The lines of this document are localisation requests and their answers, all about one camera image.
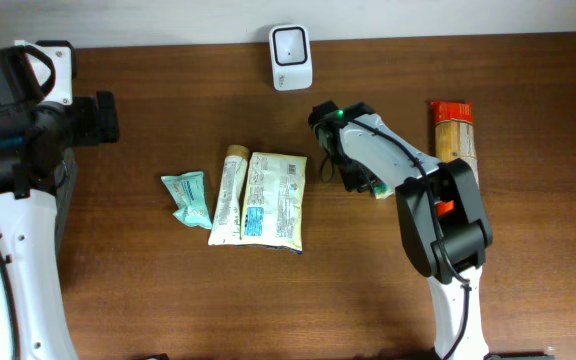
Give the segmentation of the teal tissue pack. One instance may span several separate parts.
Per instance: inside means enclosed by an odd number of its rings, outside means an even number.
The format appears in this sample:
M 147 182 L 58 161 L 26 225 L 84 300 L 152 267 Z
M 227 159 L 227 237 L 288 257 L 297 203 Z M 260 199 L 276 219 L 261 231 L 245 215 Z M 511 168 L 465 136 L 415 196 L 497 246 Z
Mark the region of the teal tissue pack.
M 380 184 L 373 188 L 373 195 L 378 200 L 387 199 L 394 194 L 394 191 L 386 184 Z

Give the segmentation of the yellow snack bag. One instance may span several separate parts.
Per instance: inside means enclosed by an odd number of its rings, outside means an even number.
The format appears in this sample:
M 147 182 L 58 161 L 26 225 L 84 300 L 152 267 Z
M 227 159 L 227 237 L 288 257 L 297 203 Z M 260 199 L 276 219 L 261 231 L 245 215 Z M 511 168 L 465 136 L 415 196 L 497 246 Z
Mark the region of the yellow snack bag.
M 254 152 L 248 165 L 241 243 L 300 254 L 307 158 Z

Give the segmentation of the spaghetti pack orange ends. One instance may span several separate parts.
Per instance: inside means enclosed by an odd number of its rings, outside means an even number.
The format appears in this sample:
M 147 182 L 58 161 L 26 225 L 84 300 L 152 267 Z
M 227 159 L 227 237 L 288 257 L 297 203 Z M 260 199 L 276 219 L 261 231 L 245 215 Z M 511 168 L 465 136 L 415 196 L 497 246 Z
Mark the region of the spaghetti pack orange ends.
M 433 101 L 435 156 L 444 163 L 464 160 L 479 181 L 471 103 Z

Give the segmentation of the cream tube brown cap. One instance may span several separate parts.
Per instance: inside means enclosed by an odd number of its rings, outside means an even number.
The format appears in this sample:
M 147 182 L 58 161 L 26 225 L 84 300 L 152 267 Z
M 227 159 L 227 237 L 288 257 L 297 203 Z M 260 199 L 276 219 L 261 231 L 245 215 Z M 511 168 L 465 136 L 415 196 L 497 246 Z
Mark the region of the cream tube brown cap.
M 249 149 L 242 145 L 230 145 L 227 149 L 209 245 L 240 243 L 240 197 L 249 155 Z

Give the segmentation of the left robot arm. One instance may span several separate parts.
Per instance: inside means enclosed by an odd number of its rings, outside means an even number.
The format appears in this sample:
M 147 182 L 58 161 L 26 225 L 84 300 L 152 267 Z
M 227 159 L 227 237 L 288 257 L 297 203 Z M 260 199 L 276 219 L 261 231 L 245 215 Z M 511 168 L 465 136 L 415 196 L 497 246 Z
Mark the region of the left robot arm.
M 73 151 L 115 143 L 114 96 L 77 96 L 74 47 L 0 49 L 0 359 L 73 359 L 57 254 L 76 183 Z

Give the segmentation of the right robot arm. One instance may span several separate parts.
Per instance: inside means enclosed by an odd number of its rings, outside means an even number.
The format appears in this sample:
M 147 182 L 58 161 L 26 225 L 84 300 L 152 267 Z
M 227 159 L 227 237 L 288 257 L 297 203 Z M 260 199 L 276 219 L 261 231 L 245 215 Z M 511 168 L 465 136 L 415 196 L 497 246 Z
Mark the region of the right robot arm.
M 393 191 L 404 251 L 431 292 L 434 357 L 490 358 L 479 287 L 493 233 L 471 166 L 414 148 L 363 102 L 321 103 L 308 123 L 347 191 Z

